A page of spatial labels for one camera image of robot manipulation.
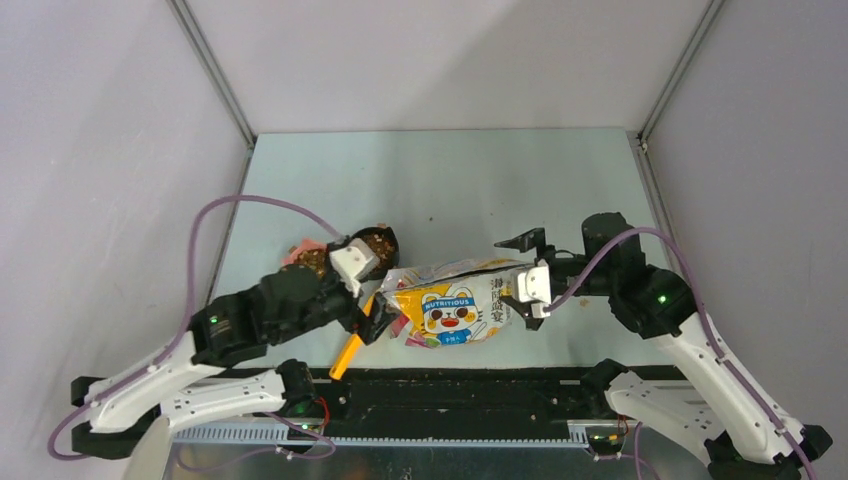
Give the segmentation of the cat food bag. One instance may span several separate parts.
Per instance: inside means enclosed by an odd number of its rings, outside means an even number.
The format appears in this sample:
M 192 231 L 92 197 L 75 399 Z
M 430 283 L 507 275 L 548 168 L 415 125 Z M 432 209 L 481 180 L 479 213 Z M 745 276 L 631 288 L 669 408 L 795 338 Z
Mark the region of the cat food bag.
M 393 269 L 379 288 L 399 312 L 390 334 L 428 349 L 483 342 L 516 317 L 502 298 L 513 293 L 515 273 L 529 267 L 494 258 Z

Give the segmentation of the yellow plastic scoop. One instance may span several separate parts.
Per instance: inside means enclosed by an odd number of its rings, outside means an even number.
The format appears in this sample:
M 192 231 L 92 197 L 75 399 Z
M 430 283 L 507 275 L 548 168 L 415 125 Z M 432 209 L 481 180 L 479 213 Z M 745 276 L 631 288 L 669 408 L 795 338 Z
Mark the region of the yellow plastic scoop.
M 358 350 L 364 345 L 357 333 L 351 334 L 329 370 L 329 377 L 339 381 L 350 366 Z

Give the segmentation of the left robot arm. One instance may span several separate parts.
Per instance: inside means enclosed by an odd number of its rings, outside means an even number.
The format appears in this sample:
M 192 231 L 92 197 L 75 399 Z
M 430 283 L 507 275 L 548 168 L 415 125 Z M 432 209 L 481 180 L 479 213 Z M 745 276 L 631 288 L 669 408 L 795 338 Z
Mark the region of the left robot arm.
M 71 384 L 72 403 L 84 420 L 71 430 L 71 448 L 83 457 L 131 456 L 154 422 L 179 432 L 227 417 L 272 413 L 303 417 L 318 403 L 307 364 L 296 359 L 258 373 L 233 374 L 238 364 L 338 322 L 373 342 L 388 325 L 380 311 L 365 312 L 349 277 L 329 268 L 289 264 L 254 286 L 223 295 L 197 311 L 173 347 L 145 359 L 132 373 Z

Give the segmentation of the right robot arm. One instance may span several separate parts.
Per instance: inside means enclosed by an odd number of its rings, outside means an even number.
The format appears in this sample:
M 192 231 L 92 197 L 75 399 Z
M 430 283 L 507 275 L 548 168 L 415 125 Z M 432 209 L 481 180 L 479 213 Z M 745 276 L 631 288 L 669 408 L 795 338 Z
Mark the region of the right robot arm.
M 732 352 L 706 311 L 690 268 L 648 263 L 644 229 L 618 212 L 598 213 L 581 226 L 584 250 L 564 253 L 535 228 L 502 242 L 534 251 L 504 301 L 538 330 L 574 297 L 604 297 L 614 318 L 663 352 L 700 396 L 693 405 L 659 393 L 630 367 L 606 359 L 583 378 L 581 402 L 596 418 L 613 412 L 684 448 L 714 479 L 812 479 L 814 462 L 832 446 L 821 426 L 790 415 Z

